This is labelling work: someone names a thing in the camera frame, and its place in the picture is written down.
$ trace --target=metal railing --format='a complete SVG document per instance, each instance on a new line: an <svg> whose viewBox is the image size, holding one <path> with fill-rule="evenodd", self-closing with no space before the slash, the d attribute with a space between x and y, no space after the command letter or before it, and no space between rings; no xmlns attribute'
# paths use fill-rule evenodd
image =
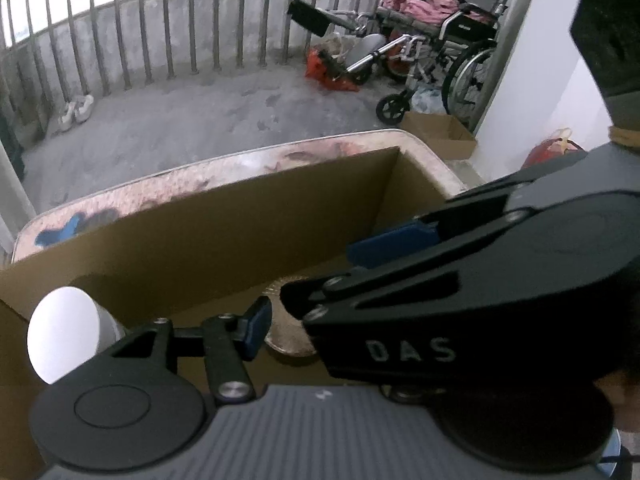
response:
<svg viewBox="0 0 640 480"><path fill-rule="evenodd" d="M236 66L241 67L244 65L244 21L245 21L245 8L244 1L238 1L238 22L236 28ZM69 88L68 81L66 80L65 72L61 63L62 53L60 51L60 46L56 41L56 35L54 33L54 28L57 24L52 23L51 17L51 8L50 8L50 0L45 0L46 2L46 14L47 14L47 31L49 34L50 46L52 50L52 58L53 63L55 65L55 70L57 73L58 81L60 83L60 89L62 90L62 97L65 101L69 101L71 99L71 90ZM311 0L313 4L317 3L317 0ZM333 0L333 8L337 9L338 3L340 0ZM13 49L16 49L18 46L21 46L23 43L27 42L33 53L33 63L35 66L35 71L37 73L37 77L40 83L40 87L43 92L47 92L47 88L49 85L47 84L47 74L44 66L44 61L42 58L42 53L38 47L38 42L35 40L37 35L34 34L33 23L31 20L31 9L29 0L26 0L26 12L27 12L27 22L28 22L28 38L24 40L15 41L15 33L14 33L14 17L12 16L11 11L11 0L6 0L8 7L8 23L1 23L2 27L8 27L10 32L10 38L12 40L12 46L10 48L6 48L4 50L4 54L6 55L8 52L11 52ZM360 7L361 0L355 0L355 8L356 10ZM106 4L113 5L114 8L114 24L116 29L116 38L118 43L118 52L120 55L120 63L122 66L122 79L124 80L124 89L131 88L131 78L130 78L130 67L127 62L127 50L124 43L123 31L122 31L122 17L121 17L121 9L120 9L120 0L113 0L112 2ZM68 26L70 29L70 38L72 49L74 53L74 59L76 68L78 69L79 83L81 86L81 90L84 94L90 92L90 88L86 79L86 75L84 72L84 67L82 65L81 55L79 51L78 45L78 36L76 31L75 24L75 16L72 12L71 0L66 0L67 13L68 16L64 21L68 21ZM220 70L220 0L212 0L212 51L211 51L211 59L212 59L212 69ZM145 82L151 83L153 78L152 73L152 65L149 56L149 45L147 38L147 30L146 30L146 20L145 20L145 0L138 0L138 11L139 11L139 20L140 20L140 40L142 42L142 57L144 63L145 70ZM270 12L270 0L262 0L261 7L261 16L259 22L259 31L258 31L258 65L265 66L267 65L267 43L268 43L268 17ZM97 8L95 6L94 0L89 0L89 9L88 13L90 16L91 30L92 30L92 39L93 39L93 48L95 51L95 58L97 60L97 68L100 76L100 82L102 86L103 95L110 94L111 86L114 83L113 81L109 81L107 71L105 69L104 62L104 54L103 47L100 44L100 35L98 34L98 19L97 19ZM164 21L164 46L166 52L166 66L168 70L168 78L175 77L174 70L174 56L172 53L172 42L171 42L171 31L170 31L170 16L169 16L169 0L162 0L162 19ZM188 35L189 35L189 43L190 43L190 64L191 64L191 73L198 73L198 59L196 56L196 38L195 38L195 1L188 0ZM311 41L311 33L307 33L306 40L304 43L305 51L308 50ZM290 47L290 17L283 16L282 22L282 38L281 38L281 57L280 62L286 64L289 59L289 47ZM22 78L22 75L19 73L20 68L18 64L18 78ZM5 75L3 71L0 70L0 91L7 97L10 107L12 111L15 113L16 105L15 99L12 97L12 89L9 88ZM52 103L52 96L49 94L45 95L47 101Z"/></svg>

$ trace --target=large open cardboard box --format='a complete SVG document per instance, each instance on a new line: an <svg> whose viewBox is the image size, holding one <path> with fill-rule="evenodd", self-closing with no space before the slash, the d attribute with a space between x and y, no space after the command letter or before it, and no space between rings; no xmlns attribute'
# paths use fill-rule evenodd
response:
<svg viewBox="0 0 640 480"><path fill-rule="evenodd" d="M469 130L450 115L407 112L400 127L418 137L442 160L467 159L478 145Z"/></svg>
<svg viewBox="0 0 640 480"><path fill-rule="evenodd" d="M28 319L50 290L84 288L124 325L170 317L196 326L243 312L277 278L338 269L345 247L444 201L397 148L268 174L142 211L0 272L0 477L32 478L43 464L28 430L44 385L26 353ZM291 367L265 349L248 364L266 383L327 384L321 362ZM206 389L202 360L179 372Z"/></svg>

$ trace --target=wheelchair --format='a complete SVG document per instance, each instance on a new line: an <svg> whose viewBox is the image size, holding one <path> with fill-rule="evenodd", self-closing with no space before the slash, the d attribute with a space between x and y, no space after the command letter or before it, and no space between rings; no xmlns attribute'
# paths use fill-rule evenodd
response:
<svg viewBox="0 0 640 480"><path fill-rule="evenodd" d="M419 82L435 82L434 70L446 74L442 101L447 113L463 124L468 121L486 80L491 56L497 45L499 19L508 0L457 0L459 8L441 25L421 22L396 10L378 7L375 14L343 10L322 10L294 0L288 13L293 21L317 36L333 24L362 38L343 65L321 53L328 73L334 78L350 76L356 84L369 77L378 63L394 80L404 83L399 93L380 100L378 119L389 126L402 121L411 108ZM482 21L473 19L475 12Z"/></svg>

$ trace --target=white cylinder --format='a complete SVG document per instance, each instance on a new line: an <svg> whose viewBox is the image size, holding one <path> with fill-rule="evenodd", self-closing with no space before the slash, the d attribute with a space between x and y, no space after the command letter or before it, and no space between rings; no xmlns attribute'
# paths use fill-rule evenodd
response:
<svg viewBox="0 0 640 480"><path fill-rule="evenodd" d="M33 311L27 350L33 369L51 384L124 335L124 327L84 290L63 286Z"/></svg>

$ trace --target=blue pad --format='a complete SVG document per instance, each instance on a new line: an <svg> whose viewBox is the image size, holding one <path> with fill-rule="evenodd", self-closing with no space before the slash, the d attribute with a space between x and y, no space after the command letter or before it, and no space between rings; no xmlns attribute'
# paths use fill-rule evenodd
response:
<svg viewBox="0 0 640 480"><path fill-rule="evenodd" d="M351 244L347 247L347 259L354 266L373 269L434 246L439 241L436 222L424 224L415 220Z"/></svg>

